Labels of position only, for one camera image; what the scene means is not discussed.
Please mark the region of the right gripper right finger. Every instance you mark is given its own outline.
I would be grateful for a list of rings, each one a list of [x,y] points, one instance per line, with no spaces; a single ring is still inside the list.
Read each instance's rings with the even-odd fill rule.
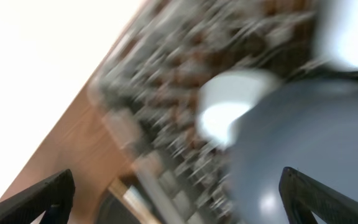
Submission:
[[[290,224],[358,224],[358,202],[308,177],[284,167],[279,192]]]

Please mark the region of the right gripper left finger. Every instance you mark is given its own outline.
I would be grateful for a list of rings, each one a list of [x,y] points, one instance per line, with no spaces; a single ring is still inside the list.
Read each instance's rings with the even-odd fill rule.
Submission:
[[[32,223],[42,216],[40,223],[65,224],[74,194],[71,170],[62,170],[0,202],[0,223]]]

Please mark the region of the dark blue plate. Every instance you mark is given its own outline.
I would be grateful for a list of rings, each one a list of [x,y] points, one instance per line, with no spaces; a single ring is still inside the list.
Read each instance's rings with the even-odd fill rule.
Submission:
[[[246,223],[286,223],[279,194],[292,167],[358,202],[358,83],[281,86],[239,120],[230,149],[232,196]]]

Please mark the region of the wooden chopstick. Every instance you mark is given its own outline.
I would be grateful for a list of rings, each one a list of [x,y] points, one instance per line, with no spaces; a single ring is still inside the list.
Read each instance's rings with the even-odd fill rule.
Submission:
[[[133,187],[127,187],[121,179],[115,178],[108,187],[113,194],[141,224],[161,224]]]

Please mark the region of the light blue cup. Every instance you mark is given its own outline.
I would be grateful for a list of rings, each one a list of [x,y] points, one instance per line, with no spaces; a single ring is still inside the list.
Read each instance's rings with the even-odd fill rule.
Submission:
[[[313,58],[340,72],[358,72],[358,0],[318,1]]]

